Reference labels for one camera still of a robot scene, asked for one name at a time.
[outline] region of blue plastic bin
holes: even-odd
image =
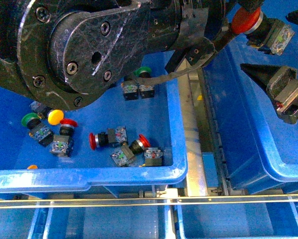
[[[170,56],[171,53],[147,55],[143,65],[158,76],[165,73]],[[30,112],[31,102],[0,88],[0,193],[87,191],[91,187],[98,188],[94,193],[103,193],[107,191],[105,186],[118,196],[141,188],[134,189],[135,185],[175,184],[185,178],[187,155],[177,80],[156,86],[155,98],[135,101],[125,101],[117,84],[90,106],[65,112],[67,118],[79,124],[71,158],[53,156],[49,148],[28,136],[28,129],[20,121]],[[141,133],[152,146],[164,148],[164,166],[139,167],[144,163],[140,155],[133,167],[118,168],[110,158],[112,148],[90,149],[90,132],[117,126],[126,126],[129,142]],[[59,126],[52,128],[58,133]],[[39,169],[26,170],[31,164]]]
[[[271,6],[278,6],[272,12]],[[269,16],[284,16],[298,8],[298,1],[265,1]],[[263,90],[240,70],[241,63],[288,65],[298,68],[296,36],[282,56],[270,56],[246,45],[246,37],[235,41],[206,68],[206,78],[220,139],[233,189],[257,193],[298,182],[298,123],[279,119]]]
[[[168,206],[49,209],[44,238],[175,239]]]
[[[181,239],[298,239],[293,203],[184,205],[177,211]]]

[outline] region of bin compartment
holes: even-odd
[[[293,203],[184,205],[177,212],[181,239],[298,239]]]
[[[168,206],[49,209],[48,239],[175,239]]]
[[[0,239],[27,238],[35,209],[0,209]]]
[[[153,76],[165,74],[170,53],[147,55],[143,65]],[[58,158],[28,136],[20,123],[30,112],[30,99],[0,88],[0,193],[86,191],[91,186],[165,185],[182,181],[187,172],[184,128],[177,81],[156,86],[154,98],[125,101],[122,88],[109,89],[93,104],[78,111],[65,112],[79,126],[74,134],[71,158]],[[113,149],[92,151],[89,133],[126,126],[128,140],[145,135],[152,146],[165,150],[163,167],[118,168],[110,157]],[[59,133],[59,126],[51,127]],[[37,170],[26,170],[35,164]]]

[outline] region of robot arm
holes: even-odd
[[[138,69],[148,53],[175,50],[171,73],[184,58],[207,64],[209,41],[218,52],[245,32],[252,45],[276,54],[272,44],[285,24],[260,18],[263,0],[237,2],[240,19],[223,30],[225,0],[0,0],[0,86],[53,109],[77,110]]]

